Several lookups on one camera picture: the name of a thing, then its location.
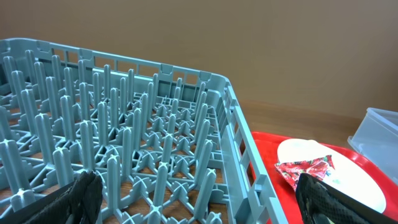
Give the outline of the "red snack wrapper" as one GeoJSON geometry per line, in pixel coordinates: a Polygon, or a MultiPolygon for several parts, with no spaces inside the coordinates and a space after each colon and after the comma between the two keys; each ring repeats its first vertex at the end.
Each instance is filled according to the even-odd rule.
{"type": "Polygon", "coordinates": [[[332,155],[308,161],[280,162],[274,164],[274,167],[294,190],[297,188],[301,174],[309,174],[318,180],[323,180],[335,169],[332,155]]]}

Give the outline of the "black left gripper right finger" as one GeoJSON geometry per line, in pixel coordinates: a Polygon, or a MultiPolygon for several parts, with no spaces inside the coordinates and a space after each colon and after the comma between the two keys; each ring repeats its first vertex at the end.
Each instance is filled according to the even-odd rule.
{"type": "Polygon", "coordinates": [[[309,174],[300,175],[295,197],[304,224],[397,224],[309,174]]]}

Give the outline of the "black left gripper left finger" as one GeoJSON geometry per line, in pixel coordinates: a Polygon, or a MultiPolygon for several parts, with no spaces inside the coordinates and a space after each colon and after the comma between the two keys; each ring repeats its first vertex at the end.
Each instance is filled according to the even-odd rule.
{"type": "Polygon", "coordinates": [[[94,172],[82,172],[67,184],[38,200],[31,190],[11,197],[12,213],[1,223],[96,223],[101,211],[103,183],[94,172]]]}

